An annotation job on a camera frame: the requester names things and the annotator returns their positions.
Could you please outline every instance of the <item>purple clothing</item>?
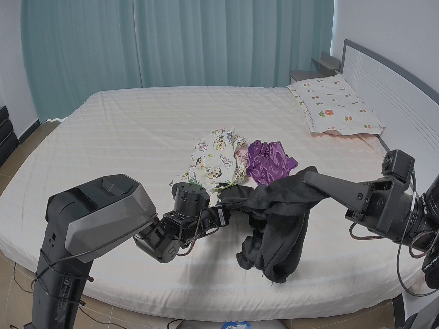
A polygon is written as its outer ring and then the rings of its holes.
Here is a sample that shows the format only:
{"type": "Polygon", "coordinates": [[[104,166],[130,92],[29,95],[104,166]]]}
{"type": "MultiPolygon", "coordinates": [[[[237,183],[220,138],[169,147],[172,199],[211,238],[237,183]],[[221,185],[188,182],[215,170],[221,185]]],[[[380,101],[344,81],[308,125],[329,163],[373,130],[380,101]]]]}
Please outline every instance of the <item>purple clothing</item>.
{"type": "Polygon", "coordinates": [[[256,140],[249,146],[247,175],[258,185],[269,185],[273,180],[288,177],[297,165],[295,159],[288,158],[279,141],[267,144],[256,140]]]}

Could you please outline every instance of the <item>curtain fold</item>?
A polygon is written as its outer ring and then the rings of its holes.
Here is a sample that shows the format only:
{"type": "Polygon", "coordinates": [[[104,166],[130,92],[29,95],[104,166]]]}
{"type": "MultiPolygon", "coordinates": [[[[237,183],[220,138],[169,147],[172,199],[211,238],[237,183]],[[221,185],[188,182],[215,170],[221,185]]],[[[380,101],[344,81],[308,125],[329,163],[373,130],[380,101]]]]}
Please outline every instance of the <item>curtain fold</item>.
{"type": "Polygon", "coordinates": [[[329,52],[334,0],[22,0],[40,120],[100,90],[285,86],[329,52]]]}

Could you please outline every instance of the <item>pillow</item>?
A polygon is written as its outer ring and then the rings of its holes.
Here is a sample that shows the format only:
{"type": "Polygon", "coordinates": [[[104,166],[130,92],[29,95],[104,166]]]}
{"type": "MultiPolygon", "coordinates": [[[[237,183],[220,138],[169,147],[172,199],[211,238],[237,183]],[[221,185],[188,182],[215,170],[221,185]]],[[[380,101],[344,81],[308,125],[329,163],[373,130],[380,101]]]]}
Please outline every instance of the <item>pillow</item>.
{"type": "Polygon", "coordinates": [[[380,134],[385,127],[340,73],[301,80],[287,88],[303,109],[313,133],[380,134]]]}

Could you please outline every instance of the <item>barcode label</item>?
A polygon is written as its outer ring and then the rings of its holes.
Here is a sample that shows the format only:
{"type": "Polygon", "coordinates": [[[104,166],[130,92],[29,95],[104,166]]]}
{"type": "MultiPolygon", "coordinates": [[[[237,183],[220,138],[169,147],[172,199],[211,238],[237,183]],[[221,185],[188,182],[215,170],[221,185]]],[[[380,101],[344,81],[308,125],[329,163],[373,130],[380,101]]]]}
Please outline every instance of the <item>barcode label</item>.
{"type": "Polygon", "coordinates": [[[223,227],[226,226],[226,221],[224,220],[224,214],[222,214],[222,209],[218,208],[218,216],[219,216],[219,221],[221,222],[221,225],[223,227]]]}

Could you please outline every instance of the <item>white bed sheet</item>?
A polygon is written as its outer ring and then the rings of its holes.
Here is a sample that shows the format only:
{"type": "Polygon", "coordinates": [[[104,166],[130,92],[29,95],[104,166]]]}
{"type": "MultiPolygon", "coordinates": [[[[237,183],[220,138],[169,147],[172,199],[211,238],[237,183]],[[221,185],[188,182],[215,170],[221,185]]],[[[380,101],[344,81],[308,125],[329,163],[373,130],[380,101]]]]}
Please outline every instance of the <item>white bed sheet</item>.
{"type": "MultiPolygon", "coordinates": [[[[35,271],[47,199],[75,185],[125,173],[141,182],[159,216],[169,210],[168,183],[187,166],[196,139],[220,126],[250,140],[281,141],[299,167],[352,181],[380,176],[375,137],[311,134],[287,88],[176,87],[96,93],[28,157],[0,198],[0,248],[35,271]]],[[[173,318],[263,320],[351,313],[401,293],[397,245],[355,241],[345,208],[333,200],[310,214],[297,270],[284,284],[239,267],[236,253],[251,234],[245,215],[197,242],[187,257],[160,264],[127,241],[95,260],[85,294],[109,304],[173,318]]],[[[355,232],[368,235],[365,228],[355,232]]],[[[406,249],[407,285],[420,279],[422,260],[406,249]]]]}

